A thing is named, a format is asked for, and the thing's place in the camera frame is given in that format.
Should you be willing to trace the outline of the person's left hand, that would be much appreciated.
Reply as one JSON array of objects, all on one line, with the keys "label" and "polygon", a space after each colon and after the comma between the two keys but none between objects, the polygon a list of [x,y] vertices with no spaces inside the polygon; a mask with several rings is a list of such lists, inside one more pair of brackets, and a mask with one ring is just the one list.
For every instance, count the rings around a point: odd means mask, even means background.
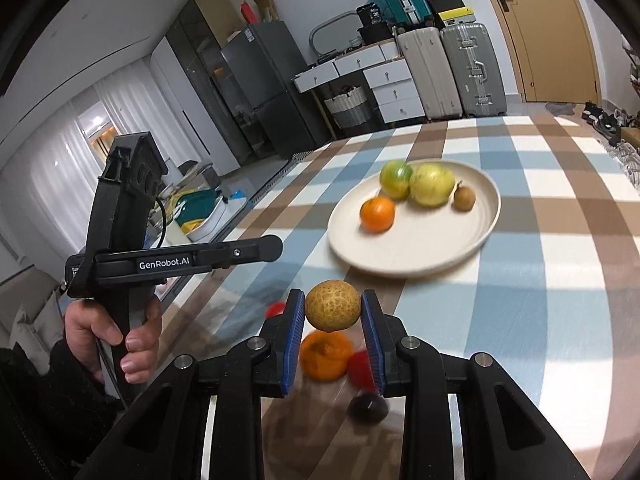
[{"label": "person's left hand", "polygon": [[120,361],[126,381],[137,385],[147,382],[157,367],[162,314],[160,300],[153,296],[145,308],[145,323],[124,336],[104,307],[93,300],[76,300],[64,316],[65,339],[70,352],[98,382],[104,382],[98,346],[125,344],[127,354]]}]

